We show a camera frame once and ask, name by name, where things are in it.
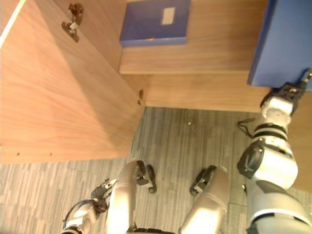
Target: metal hinge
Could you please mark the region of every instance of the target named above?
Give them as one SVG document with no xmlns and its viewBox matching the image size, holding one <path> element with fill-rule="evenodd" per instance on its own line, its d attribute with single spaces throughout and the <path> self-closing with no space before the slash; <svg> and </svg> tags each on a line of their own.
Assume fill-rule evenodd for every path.
<svg viewBox="0 0 312 234">
<path fill-rule="evenodd" d="M 72 19 L 72 22 L 66 23 L 62 22 L 62 29 L 75 41 L 79 41 L 79 36 L 77 35 L 77 28 L 82 21 L 83 7 L 81 4 L 70 4 L 68 7 L 68 14 Z"/>
<path fill-rule="evenodd" d="M 143 94 L 144 94 L 144 91 L 143 91 L 143 89 L 141 89 L 140 90 L 140 92 L 139 92 L 139 99 L 138 99 L 138 101 L 137 101 L 137 103 L 139 104 L 139 105 L 142 105 L 143 104 Z"/>
</svg>

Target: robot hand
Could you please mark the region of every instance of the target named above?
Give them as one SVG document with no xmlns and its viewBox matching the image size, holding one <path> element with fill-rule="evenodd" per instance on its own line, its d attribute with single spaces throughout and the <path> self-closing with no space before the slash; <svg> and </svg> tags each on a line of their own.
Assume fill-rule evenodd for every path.
<svg viewBox="0 0 312 234">
<path fill-rule="evenodd" d="M 88 234 L 99 215 L 108 209 L 106 200 L 111 195 L 115 183 L 116 179 L 106 179 L 91 192 L 90 199 L 76 203 L 63 220 L 64 225 L 61 234 Z M 70 213 L 78 205 L 80 208 L 75 212 L 73 218 L 67 222 Z"/>
</svg>

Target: cabinet shelf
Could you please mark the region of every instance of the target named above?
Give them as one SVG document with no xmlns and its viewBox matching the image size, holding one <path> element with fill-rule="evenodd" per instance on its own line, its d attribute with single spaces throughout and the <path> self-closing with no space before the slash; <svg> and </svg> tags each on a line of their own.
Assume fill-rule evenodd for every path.
<svg viewBox="0 0 312 234">
<path fill-rule="evenodd" d="M 123 48 L 122 74 L 249 71 L 264 0 L 192 1 L 187 43 Z"/>
</svg>

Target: blue box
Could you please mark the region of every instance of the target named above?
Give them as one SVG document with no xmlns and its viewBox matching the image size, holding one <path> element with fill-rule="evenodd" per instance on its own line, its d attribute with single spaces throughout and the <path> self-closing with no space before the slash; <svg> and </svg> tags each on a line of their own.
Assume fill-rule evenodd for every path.
<svg viewBox="0 0 312 234">
<path fill-rule="evenodd" d="M 143 0 L 127 4 L 120 44 L 127 46 L 186 43 L 190 0 Z"/>
<path fill-rule="evenodd" d="M 308 67 L 312 67 L 312 0 L 270 0 L 248 83 L 279 88 L 297 82 Z"/>
</svg>

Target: striped carpet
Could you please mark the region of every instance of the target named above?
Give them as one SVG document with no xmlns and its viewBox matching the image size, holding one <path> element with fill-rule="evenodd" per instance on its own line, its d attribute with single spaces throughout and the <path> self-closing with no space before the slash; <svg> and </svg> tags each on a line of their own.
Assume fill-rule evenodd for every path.
<svg viewBox="0 0 312 234">
<path fill-rule="evenodd" d="M 158 191 L 137 190 L 136 224 L 176 232 L 195 198 L 189 186 L 210 164 L 223 165 L 231 180 L 228 214 L 221 233 L 246 233 L 244 179 L 236 163 L 250 140 L 236 127 L 239 120 L 257 114 L 169 108 L 145 109 L 126 159 L 2 165 L 1 233 L 57 234 L 62 219 L 77 201 L 88 198 L 104 179 L 116 177 L 133 159 L 150 163 Z M 312 212 L 312 194 L 290 189 Z M 104 215 L 93 234 L 104 233 Z"/>
</svg>

